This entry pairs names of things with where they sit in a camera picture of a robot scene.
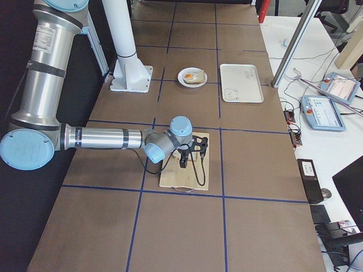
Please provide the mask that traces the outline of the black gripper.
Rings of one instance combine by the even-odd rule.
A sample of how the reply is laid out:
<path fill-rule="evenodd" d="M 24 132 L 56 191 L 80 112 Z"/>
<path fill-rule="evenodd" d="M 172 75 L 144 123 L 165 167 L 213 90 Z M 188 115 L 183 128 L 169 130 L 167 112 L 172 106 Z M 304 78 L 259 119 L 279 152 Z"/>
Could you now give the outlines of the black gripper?
<path fill-rule="evenodd" d="M 186 168 L 190 154 L 189 148 L 179 149 L 179 153 L 180 153 L 180 160 L 179 160 L 180 168 Z"/>

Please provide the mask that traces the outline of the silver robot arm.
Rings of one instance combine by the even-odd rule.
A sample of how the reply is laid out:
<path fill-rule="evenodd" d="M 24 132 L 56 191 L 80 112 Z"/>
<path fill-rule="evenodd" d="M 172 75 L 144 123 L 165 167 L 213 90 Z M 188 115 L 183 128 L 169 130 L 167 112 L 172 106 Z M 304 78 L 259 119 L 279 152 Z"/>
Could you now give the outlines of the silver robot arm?
<path fill-rule="evenodd" d="M 192 124 L 177 116 L 162 133 L 152 129 L 73 127 L 56 114 L 74 36 L 91 28 L 87 1 L 35 1 L 37 18 L 32 55 L 27 63 L 20 109 L 11 115 L 1 140 L 1 159 L 29 171 L 45 166 L 58 150 L 141 148 L 158 163 L 175 150 L 190 152 Z"/>

